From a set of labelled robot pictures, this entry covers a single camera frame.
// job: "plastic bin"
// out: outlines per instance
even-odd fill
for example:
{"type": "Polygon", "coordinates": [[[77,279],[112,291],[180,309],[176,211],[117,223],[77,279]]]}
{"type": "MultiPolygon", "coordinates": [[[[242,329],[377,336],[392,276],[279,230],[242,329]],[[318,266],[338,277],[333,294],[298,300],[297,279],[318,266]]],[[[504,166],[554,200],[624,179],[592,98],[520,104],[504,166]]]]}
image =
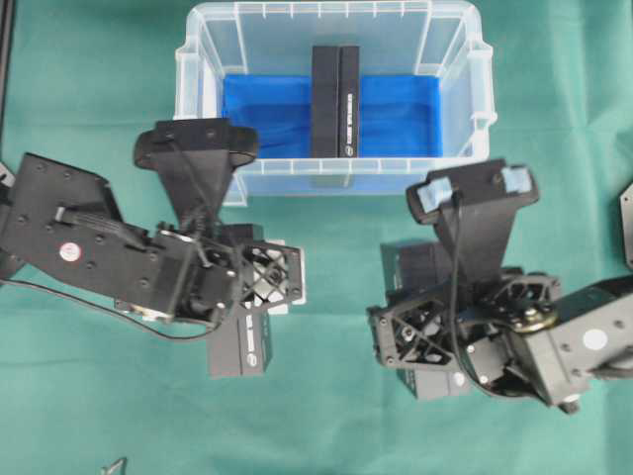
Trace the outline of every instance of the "plastic bin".
{"type": "Polygon", "coordinates": [[[221,117],[228,75],[309,76],[314,45],[359,45],[361,76],[437,77],[441,156],[260,158],[235,174],[226,205],[245,206],[248,196],[401,194],[432,169],[488,158],[493,49],[479,12],[461,1],[199,5],[176,51],[174,118],[221,117]]]}

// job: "green fabric surface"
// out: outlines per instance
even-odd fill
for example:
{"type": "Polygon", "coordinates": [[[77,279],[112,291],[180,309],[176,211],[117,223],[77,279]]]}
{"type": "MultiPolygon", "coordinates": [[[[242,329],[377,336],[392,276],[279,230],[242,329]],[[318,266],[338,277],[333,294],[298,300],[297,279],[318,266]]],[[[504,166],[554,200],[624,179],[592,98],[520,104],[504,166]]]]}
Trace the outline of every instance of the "green fabric surface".
{"type": "MultiPolygon", "coordinates": [[[[31,151],[93,170],[127,221],[173,222],[132,146],[173,114],[174,51],[195,3],[18,0],[3,160],[15,169],[31,151]]],[[[475,3],[495,48],[492,156],[529,165],[541,191],[505,262],[559,275],[566,292],[626,273],[631,2],[475,3]]],[[[365,308],[384,303],[380,244],[431,237],[403,196],[253,199],[223,218],[307,252],[309,302],[272,317],[265,377],[211,381],[201,342],[2,289],[2,473],[98,473],[122,455],[131,475],[630,473],[633,382],[592,383],[568,418],[475,392],[422,404],[374,361],[365,308]]],[[[33,268],[19,277],[64,289],[33,268]]]]}

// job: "black cable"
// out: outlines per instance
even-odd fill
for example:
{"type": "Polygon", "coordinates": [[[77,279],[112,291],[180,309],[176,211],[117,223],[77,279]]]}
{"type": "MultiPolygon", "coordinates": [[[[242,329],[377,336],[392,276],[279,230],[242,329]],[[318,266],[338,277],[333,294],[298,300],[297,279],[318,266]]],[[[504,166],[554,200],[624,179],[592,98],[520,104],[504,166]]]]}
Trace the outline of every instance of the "black cable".
{"type": "Polygon", "coordinates": [[[141,330],[142,332],[152,334],[160,339],[164,339],[167,341],[175,341],[175,342],[190,342],[190,341],[199,341],[201,339],[205,339],[209,333],[211,333],[214,329],[210,329],[206,332],[193,334],[191,336],[173,336],[171,334],[159,332],[158,330],[153,329],[152,327],[142,324],[141,322],[133,319],[132,317],[128,317],[125,314],[117,312],[112,309],[108,309],[107,307],[103,307],[101,305],[95,304],[93,302],[88,302],[87,300],[81,299],[74,295],[66,294],[64,292],[60,292],[55,289],[51,289],[50,287],[46,287],[45,285],[35,284],[33,282],[25,282],[23,280],[8,280],[8,279],[0,279],[0,284],[3,285],[12,285],[14,287],[20,287],[23,289],[37,290],[39,292],[43,292],[45,294],[53,295],[54,297],[58,297],[60,299],[69,300],[70,302],[74,302],[75,304],[86,307],[90,310],[95,310],[97,312],[104,313],[109,315],[110,317],[114,317],[119,319],[122,322],[132,325],[133,327],[141,330]]]}
{"type": "Polygon", "coordinates": [[[455,246],[453,248],[453,263],[451,268],[451,287],[450,287],[450,300],[449,300],[449,310],[448,310],[448,321],[449,321],[449,331],[451,334],[451,347],[453,350],[453,356],[455,361],[457,362],[457,366],[460,371],[465,374],[470,382],[479,390],[481,390],[484,394],[490,396],[491,398],[502,398],[502,399],[517,399],[524,396],[533,396],[537,397],[533,394],[520,394],[520,395],[507,395],[503,393],[497,393],[495,391],[491,391],[486,386],[484,386],[477,376],[472,374],[469,365],[464,361],[464,355],[462,352],[462,348],[459,345],[459,341],[457,339],[457,290],[459,284],[459,252],[462,241],[462,196],[459,191],[453,193],[453,204],[455,207],[455,246]]]}
{"type": "Polygon", "coordinates": [[[613,379],[633,379],[633,368],[614,368],[612,366],[600,366],[591,371],[595,379],[605,381],[613,379]]]}

